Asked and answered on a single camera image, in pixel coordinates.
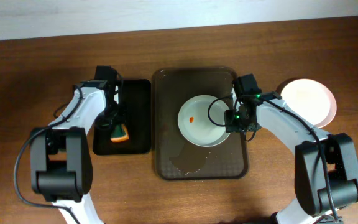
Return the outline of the green and orange sponge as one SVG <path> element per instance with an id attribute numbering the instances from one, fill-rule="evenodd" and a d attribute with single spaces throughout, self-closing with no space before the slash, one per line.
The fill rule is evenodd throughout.
<path id="1" fill-rule="evenodd" d="M 125 124 L 118 124 L 111 132 L 110 140 L 113 143 L 119 143 L 129 140 L 129 133 Z"/>

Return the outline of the pale green plate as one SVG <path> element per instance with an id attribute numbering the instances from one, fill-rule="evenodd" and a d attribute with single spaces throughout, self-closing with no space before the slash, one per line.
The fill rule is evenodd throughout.
<path id="1" fill-rule="evenodd" d="M 229 107 L 215 96 L 198 95 L 186 101 L 178 112 L 178 128 L 190 143 L 200 147 L 213 147 L 224 142 L 229 133 L 224 112 Z"/>

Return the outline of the pale pink plate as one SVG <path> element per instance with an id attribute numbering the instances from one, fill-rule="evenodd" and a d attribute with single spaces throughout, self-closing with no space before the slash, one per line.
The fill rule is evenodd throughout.
<path id="1" fill-rule="evenodd" d="M 312 125 L 322 128 L 335 117 L 337 103 L 333 93 L 322 83 L 312 79 L 296 79 L 281 92 L 287 105 Z"/>

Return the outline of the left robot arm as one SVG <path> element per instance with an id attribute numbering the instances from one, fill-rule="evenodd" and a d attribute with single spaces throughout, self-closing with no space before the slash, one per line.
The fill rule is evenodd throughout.
<path id="1" fill-rule="evenodd" d="M 112 129 L 120 113 L 124 81 L 108 65 L 98 65 L 92 80 L 74 86 L 72 100 L 46 128 L 33 130 L 31 185 L 67 223 L 101 223 L 90 195 L 93 166 L 87 134 L 93 125 Z"/>

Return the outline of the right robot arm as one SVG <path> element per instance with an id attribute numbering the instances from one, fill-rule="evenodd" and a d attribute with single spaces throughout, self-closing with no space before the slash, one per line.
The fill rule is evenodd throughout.
<path id="1" fill-rule="evenodd" d="M 295 199 L 269 223 L 343 223 L 337 213 L 358 202 L 358 158 L 353 140 L 331 134 L 296 114 L 276 92 L 264 93 L 252 74 L 235 78 L 234 107 L 224 112 L 226 132 L 265 128 L 295 157 Z"/>

